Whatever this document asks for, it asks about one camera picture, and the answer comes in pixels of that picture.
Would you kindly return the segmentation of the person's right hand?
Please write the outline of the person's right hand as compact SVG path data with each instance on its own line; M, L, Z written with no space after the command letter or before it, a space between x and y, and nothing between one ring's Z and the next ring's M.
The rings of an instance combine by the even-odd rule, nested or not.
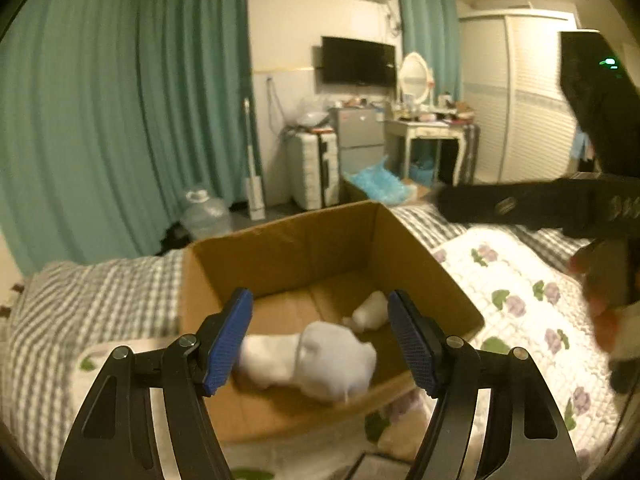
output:
M630 393L639 379L639 242L595 240L570 259L582 278L597 345L608 354L615 392Z

